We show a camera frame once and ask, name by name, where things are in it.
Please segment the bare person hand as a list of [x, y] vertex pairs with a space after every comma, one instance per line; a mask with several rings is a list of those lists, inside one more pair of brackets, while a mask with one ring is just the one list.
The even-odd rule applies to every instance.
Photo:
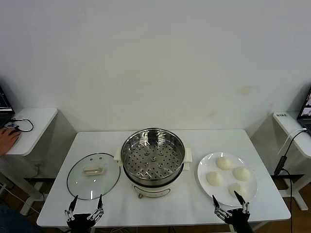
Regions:
[[15, 128], [0, 130], [0, 155], [4, 156], [18, 140], [21, 132]]

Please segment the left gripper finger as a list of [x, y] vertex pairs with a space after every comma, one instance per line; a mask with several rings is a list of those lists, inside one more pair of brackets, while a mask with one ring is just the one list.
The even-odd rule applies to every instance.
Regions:
[[74, 220], [73, 212], [74, 212], [77, 200], [78, 200], [78, 195], [74, 197], [73, 201], [69, 205], [69, 208], [64, 211], [67, 217], [67, 221]]
[[104, 214], [102, 194], [100, 194], [97, 209], [87, 218], [88, 220], [99, 220]]

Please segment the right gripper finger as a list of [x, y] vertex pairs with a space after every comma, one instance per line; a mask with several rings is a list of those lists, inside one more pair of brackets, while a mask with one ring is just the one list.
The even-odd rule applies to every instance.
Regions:
[[246, 202], [244, 198], [237, 192], [234, 191], [236, 198], [238, 199], [239, 203], [242, 205], [242, 212], [249, 213], [249, 202]]
[[212, 195], [213, 199], [213, 205], [214, 205], [214, 213], [216, 216], [218, 216], [221, 220], [225, 220], [226, 218], [229, 217], [229, 213], [223, 210], [214, 195]]

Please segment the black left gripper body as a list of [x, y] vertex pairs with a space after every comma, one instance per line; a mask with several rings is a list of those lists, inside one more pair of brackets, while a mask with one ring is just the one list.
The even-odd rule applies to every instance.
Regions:
[[95, 220], [91, 219], [91, 214], [74, 214], [74, 220], [68, 219], [67, 225], [71, 233], [87, 233], [95, 225]]

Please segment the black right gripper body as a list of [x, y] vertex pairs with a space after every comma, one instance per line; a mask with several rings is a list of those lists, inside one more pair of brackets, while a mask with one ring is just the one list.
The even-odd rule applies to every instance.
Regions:
[[252, 228], [248, 223], [250, 217], [249, 211], [243, 209], [232, 209], [227, 211], [228, 217], [225, 217], [225, 223], [232, 225], [237, 233], [252, 233]]

